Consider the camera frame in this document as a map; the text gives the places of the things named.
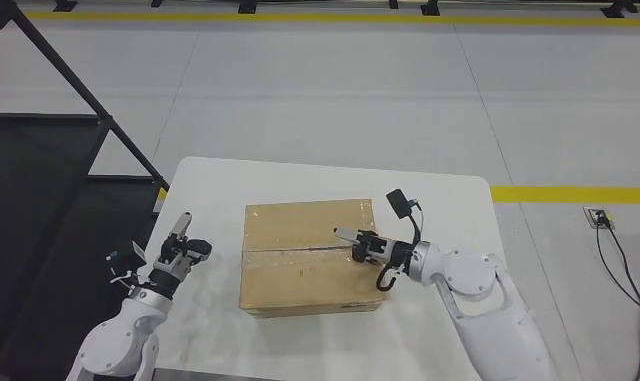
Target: black metal pole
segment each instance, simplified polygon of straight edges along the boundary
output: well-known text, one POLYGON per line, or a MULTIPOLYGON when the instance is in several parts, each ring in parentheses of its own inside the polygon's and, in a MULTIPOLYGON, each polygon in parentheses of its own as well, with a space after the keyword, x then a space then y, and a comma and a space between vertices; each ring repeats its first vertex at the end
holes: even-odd
POLYGON ((129 149, 129 151, 138 159, 138 161, 144 166, 144 168, 162 184, 162 188, 166 191, 169 190, 169 183, 162 178, 158 170, 153 167, 151 162, 145 157, 145 155, 138 149, 138 147, 133 143, 131 138, 120 128, 118 123, 113 119, 113 117, 107 112, 107 110, 98 102, 95 96, 87 89, 87 87, 80 81, 78 76, 71 70, 71 68, 65 63, 65 61, 58 55, 58 52, 53 49, 53 47, 47 42, 47 40, 40 34, 40 31, 36 29, 36 27, 29 21, 29 19, 22 13, 22 11, 15 5, 15 10, 13 14, 13 21, 16 25, 24 32, 24 34, 33 42, 33 44, 42 52, 42 54, 49 60, 53 67, 62 74, 65 80, 76 92, 84 99, 85 102, 91 107, 100 120, 104 121, 109 125, 109 128, 113 131, 114 134, 120 139, 120 141, 124 144, 124 146, 129 149))
POLYGON ((238 13, 240 14, 255 14, 258 3, 255 0, 240 0, 238 6, 238 13))
POLYGON ((608 18, 624 18, 622 9, 627 9, 630 13, 637 13, 638 9, 633 4, 632 0, 616 0, 609 7, 603 7, 600 9, 602 13, 608 18))
POLYGON ((420 5, 420 10, 425 16, 439 16, 438 0, 428 0, 426 5, 420 5))
POLYGON ((70 0, 54 0, 56 2, 56 8, 54 12, 70 12, 78 4, 76 1, 70 0))

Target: white floor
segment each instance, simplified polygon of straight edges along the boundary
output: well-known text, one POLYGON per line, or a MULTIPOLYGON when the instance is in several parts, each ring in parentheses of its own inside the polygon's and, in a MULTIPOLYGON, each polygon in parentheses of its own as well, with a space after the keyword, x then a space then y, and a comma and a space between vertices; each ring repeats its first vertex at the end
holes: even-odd
MULTIPOLYGON (((640 184, 637 28, 36 25, 169 180, 200 155, 494 185, 640 184)), ((11 26, 0 111, 90 112, 11 26)), ((115 138, 93 171, 145 174, 115 138)), ((562 380, 631 380, 640 313, 602 267, 582 206, 496 205, 508 264, 562 380)), ((640 208, 607 209, 640 273, 640 208)))

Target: metal frame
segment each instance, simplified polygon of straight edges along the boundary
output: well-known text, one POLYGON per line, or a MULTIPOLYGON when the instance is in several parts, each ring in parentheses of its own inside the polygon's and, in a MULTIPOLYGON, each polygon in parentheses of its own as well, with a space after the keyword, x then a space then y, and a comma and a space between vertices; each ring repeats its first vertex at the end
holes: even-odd
POLYGON ((54 1, 56 2, 56 7, 55 9, 53 9, 54 12, 70 12, 78 4, 78 2, 74 0, 54 0, 54 1))
POLYGON ((426 5, 420 5, 420 10, 424 16, 439 16, 438 0, 429 0, 426 5))
POLYGON ((633 4, 633 0, 616 0, 611 6, 603 7, 600 11, 608 18, 624 18, 623 9, 627 9, 629 13, 638 13, 638 8, 633 4))
POLYGON ((142 166, 151 174, 151 176, 160 183, 163 189, 169 190, 169 183, 160 175, 158 170, 153 167, 149 159, 147 159, 140 149, 133 143, 131 138, 118 125, 114 118, 107 110, 98 102, 98 99, 89 91, 89 89, 80 81, 78 76, 71 70, 65 61, 58 55, 58 52, 47 42, 40 34, 36 27, 29 21, 24 13, 18 8, 13 0, 0 0, 0 29, 9 20, 22 30, 29 40, 38 48, 38 50, 49 60, 53 67, 64 77, 65 80, 75 89, 80 97, 87 102, 89 107, 96 113, 100 122, 107 127, 108 131, 118 137, 118 139, 129 149, 142 166))

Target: black cable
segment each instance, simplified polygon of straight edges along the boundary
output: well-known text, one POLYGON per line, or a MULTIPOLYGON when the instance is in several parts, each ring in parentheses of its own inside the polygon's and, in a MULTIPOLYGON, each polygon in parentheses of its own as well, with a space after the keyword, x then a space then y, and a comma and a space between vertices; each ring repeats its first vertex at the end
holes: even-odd
POLYGON ((415 248, 416 245, 418 245, 418 242, 420 242, 422 233, 420 232, 420 227, 418 227, 418 223, 416 223, 416 220, 413 218, 411 214, 409 215, 409 220, 411 220, 411 224, 413 224, 413 241, 411 242, 411 250, 413 250, 413 248, 415 248))
POLYGON ((638 288, 636 287, 635 282, 633 282, 633 278, 631 278, 631 272, 629 271, 629 263, 627 262, 627 255, 624 254, 624 250, 622 250, 622 246, 620 246, 620 242, 618 242, 618 238, 616 237, 616 234, 613 232, 613 229, 611 228, 610 225, 607 225, 607 229, 611 233, 611 236, 613 237, 613 240, 616 242, 616 246, 618 247, 618 250, 622 255, 622 262, 624 263, 624 272, 627 274, 629 283, 631 283, 631 288, 633 288, 633 291, 636 293, 636 297, 640 302, 640 292, 638 292, 638 288))
MULTIPOLYGON (((624 253, 624 250, 622 249, 622 246, 620 245, 620 242, 618 242, 618 238, 616 237, 616 234, 613 232, 613 229, 611 228, 611 222, 609 221, 609 219, 607 218, 606 214, 601 211, 598 214, 598 219, 597 219, 597 223, 596 223, 596 242, 598 244, 598 252, 600 252, 600 259, 602 259, 602 264, 604 264, 604 267, 607 269, 607 272, 609 273, 609 275, 611 276, 611 278, 613 279, 613 282, 616 283, 616 285, 618 286, 618 288, 620 288, 620 290, 622 292, 624 292, 625 295, 627 295, 629 297, 629 299, 631 299, 631 301, 633 303, 635 303, 636 305, 640 306, 640 293, 638 292, 638 288, 636 288, 636 284, 633 282, 633 278, 631 278, 631 272, 629 271, 629 264, 627 262, 627 255, 624 253), (633 288, 633 291, 636 294, 636 297, 638 298, 638 300, 635 300, 631 294, 629 294, 629 292, 627 292, 626 289, 624 289, 622 287, 622 285, 620 285, 620 283, 618 282, 618 280, 616 279, 616 277, 614 277, 613 273, 611 273, 611 270, 609 270, 609 266, 607 266, 607 262, 604 260, 604 256, 602 255, 602 249, 600 248, 600 221, 602 221, 602 224, 604 224, 604 226, 609 230, 609 232, 611 233, 611 236, 613 237, 613 240, 616 243, 616 246, 618 247, 618 250, 620 251, 620 254, 622 255, 622 262, 624 263, 624 272, 627 275, 627 279, 629 280, 629 283, 631 284, 631 288, 633 288)), ((634 377, 635 381, 640 381, 640 363, 638 364, 638 369, 636 370, 636 375, 634 377)))
MULTIPOLYGON (((600 259, 602 260, 602 264, 604 264, 604 268, 607 269, 607 273, 609 273, 609 275, 611 276, 611 279, 613 279, 613 282, 616 283, 618 288, 620 288, 620 290, 622 292, 624 292, 624 294, 627 295, 629 297, 629 299, 631 299, 633 301, 633 303, 635 303, 636 305, 640 306, 640 300, 635 300, 633 298, 633 296, 631 296, 631 294, 629 294, 629 292, 627 292, 627 290, 624 289, 622 287, 622 285, 620 285, 620 282, 618 282, 618 279, 613 275, 613 273, 609 269, 609 266, 607 265, 607 262, 604 260, 604 256, 602 254, 602 248, 600 247, 600 225, 596 225, 596 243, 598 244, 598 253, 600 253, 600 259)), ((624 255, 624 252, 622 253, 622 257, 623 257, 623 260, 624 260, 625 265, 626 265, 627 259, 626 259, 626 256, 624 255)))

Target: cardboard box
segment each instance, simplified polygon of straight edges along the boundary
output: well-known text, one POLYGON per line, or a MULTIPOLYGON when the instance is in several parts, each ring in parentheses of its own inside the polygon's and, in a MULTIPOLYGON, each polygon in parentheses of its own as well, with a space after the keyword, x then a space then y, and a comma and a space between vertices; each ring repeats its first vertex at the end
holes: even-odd
POLYGON ((338 226, 374 230, 371 200, 247 206, 240 308, 258 318, 377 309, 381 267, 353 261, 338 226))

